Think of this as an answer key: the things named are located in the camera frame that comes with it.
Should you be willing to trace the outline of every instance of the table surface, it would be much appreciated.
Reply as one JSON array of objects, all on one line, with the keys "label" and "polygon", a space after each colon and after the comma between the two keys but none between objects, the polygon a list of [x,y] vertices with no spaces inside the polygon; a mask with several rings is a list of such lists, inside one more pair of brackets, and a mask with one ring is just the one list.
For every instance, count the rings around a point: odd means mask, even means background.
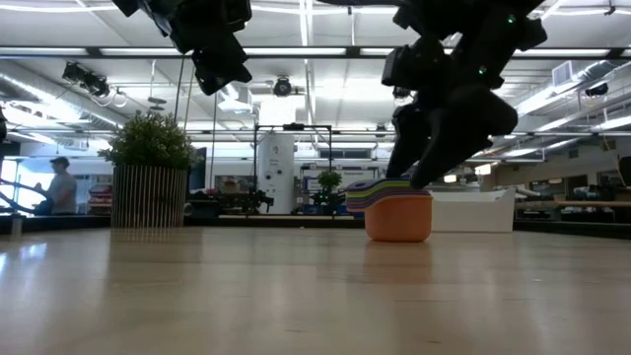
[{"label": "table surface", "polygon": [[529,233],[32,234],[0,241],[0,353],[629,354],[629,254]]}]

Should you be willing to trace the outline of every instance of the cap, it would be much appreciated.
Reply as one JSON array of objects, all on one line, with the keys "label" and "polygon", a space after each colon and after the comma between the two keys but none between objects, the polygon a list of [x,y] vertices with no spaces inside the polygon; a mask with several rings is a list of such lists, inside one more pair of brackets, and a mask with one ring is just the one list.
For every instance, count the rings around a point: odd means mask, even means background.
[{"label": "cap", "polygon": [[51,160],[50,163],[52,163],[52,164],[62,164],[66,168],[68,168],[68,166],[70,165],[70,162],[68,162],[68,159],[66,159],[65,157],[55,158],[55,159]]}]

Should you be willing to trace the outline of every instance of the gray shirt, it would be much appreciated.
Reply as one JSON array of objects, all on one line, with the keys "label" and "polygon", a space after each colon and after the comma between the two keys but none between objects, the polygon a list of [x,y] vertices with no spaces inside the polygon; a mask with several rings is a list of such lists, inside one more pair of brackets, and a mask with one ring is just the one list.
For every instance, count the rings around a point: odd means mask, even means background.
[{"label": "gray shirt", "polygon": [[[69,194],[64,200],[59,200],[64,190],[68,190]],[[48,195],[55,201],[52,214],[77,212],[77,181],[70,174],[56,175],[50,182]]]}]

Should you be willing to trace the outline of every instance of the wall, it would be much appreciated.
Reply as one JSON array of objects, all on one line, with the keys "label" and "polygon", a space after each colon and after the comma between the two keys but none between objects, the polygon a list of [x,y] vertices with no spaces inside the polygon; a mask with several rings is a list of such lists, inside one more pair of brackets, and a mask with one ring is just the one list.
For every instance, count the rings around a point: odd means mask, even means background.
[{"label": "wall", "polygon": [[566,149],[563,154],[550,156],[547,163],[520,166],[518,171],[513,171],[513,166],[500,166],[491,178],[496,185],[524,183],[527,186],[536,180],[587,175],[588,183],[597,183],[597,173],[616,169],[618,155],[631,155],[631,139],[618,138],[616,146],[616,150],[611,152],[604,152],[596,145],[580,147],[579,158],[576,159],[569,159]]}]

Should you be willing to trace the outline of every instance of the potted plant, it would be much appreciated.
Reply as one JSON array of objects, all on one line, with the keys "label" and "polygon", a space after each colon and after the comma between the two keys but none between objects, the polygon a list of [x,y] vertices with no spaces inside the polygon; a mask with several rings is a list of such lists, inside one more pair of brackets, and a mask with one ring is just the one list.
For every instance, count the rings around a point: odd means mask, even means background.
[{"label": "potted plant", "polygon": [[181,227],[187,169],[196,158],[173,115],[136,111],[109,146],[99,156],[114,165],[111,225]]},{"label": "potted plant", "polygon": [[317,176],[317,182],[322,190],[316,205],[326,202],[322,207],[325,215],[333,214],[337,209],[337,194],[333,190],[342,183],[342,175],[336,172],[322,172]]}]

